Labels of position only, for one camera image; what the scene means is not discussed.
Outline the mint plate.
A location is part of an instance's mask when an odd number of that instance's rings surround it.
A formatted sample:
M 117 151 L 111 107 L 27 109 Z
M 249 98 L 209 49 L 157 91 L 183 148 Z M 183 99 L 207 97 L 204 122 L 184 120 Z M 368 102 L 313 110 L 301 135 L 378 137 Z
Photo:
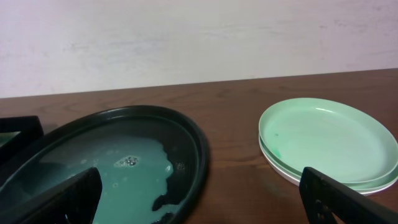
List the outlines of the mint plate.
M 294 174 L 292 171 L 289 171 L 288 168 L 285 168 L 281 162 L 279 162 L 268 148 L 266 148 L 265 144 L 263 143 L 261 137 L 259 136 L 259 145 L 263 146 L 264 149 L 266 150 L 266 153 L 272 158 L 272 160 L 277 164 L 278 167 L 280 167 L 284 172 L 288 173 L 288 175 L 296 178 L 296 179 L 301 179 L 301 175 Z M 373 189 L 376 187 L 381 187 L 384 184 L 387 184 L 393 180 L 397 179 L 397 168 L 395 168 L 387 177 L 383 177 L 382 179 L 375 180 L 372 182 L 367 182 L 367 183 L 360 183 L 360 184 L 349 184 L 349 183 L 342 183 L 343 185 L 351 188 L 351 187 L 358 187 L 359 189 Z
M 351 106 L 293 98 L 266 109 L 259 136 L 285 168 L 312 167 L 343 183 L 387 177 L 397 168 L 397 141 L 378 120 Z

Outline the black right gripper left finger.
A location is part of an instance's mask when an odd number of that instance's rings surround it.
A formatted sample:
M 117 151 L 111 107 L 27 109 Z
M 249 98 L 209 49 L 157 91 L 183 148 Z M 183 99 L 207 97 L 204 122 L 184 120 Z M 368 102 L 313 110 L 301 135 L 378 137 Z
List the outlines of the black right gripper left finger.
M 93 223 L 102 192 L 101 176 L 92 167 L 22 205 L 1 212 L 2 224 Z

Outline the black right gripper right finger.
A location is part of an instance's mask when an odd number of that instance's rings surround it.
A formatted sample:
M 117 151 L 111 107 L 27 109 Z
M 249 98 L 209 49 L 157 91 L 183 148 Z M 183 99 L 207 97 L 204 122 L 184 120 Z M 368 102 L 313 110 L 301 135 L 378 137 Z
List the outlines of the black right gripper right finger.
M 312 167 L 305 167 L 300 196 L 310 223 L 397 223 L 397 213 Z

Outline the black round tray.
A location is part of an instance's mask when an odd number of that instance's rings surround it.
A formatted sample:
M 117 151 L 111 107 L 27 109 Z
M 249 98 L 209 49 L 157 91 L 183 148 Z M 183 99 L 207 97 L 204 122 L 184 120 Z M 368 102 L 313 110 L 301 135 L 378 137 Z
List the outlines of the black round tray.
M 161 106 L 94 113 L 44 134 L 1 165 L 1 212 L 95 167 L 93 223 L 183 223 L 204 187 L 209 145 L 188 116 Z

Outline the white plate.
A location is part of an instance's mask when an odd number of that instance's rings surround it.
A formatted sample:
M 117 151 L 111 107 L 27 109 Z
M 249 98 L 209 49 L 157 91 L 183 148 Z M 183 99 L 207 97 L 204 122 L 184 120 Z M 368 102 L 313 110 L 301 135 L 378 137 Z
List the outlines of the white plate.
M 266 153 L 266 150 L 264 149 L 263 146 L 260 146 L 261 151 L 263 153 L 263 155 L 265 156 L 265 158 L 267 159 L 269 165 L 279 174 L 281 175 L 284 179 L 288 180 L 290 183 L 299 186 L 300 184 L 300 179 L 296 179 L 290 175 L 288 175 L 288 173 L 284 172 L 280 167 L 277 166 L 277 164 L 272 160 L 272 158 Z M 357 191 L 358 193 L 362 194 L 362 195 L 371 195 L 371 194 L 375 194 L 378 192 L 381 192 L 383 190 L 388 189 L 389 187 L 393 186 L 395 183 L 397 182 L 396 180 L 393 180 L 387 184 L 382 185 L 381 187 L 376 187 L 373 189 L 359 189 L 358 187 L 351 187 L 351 189 Z

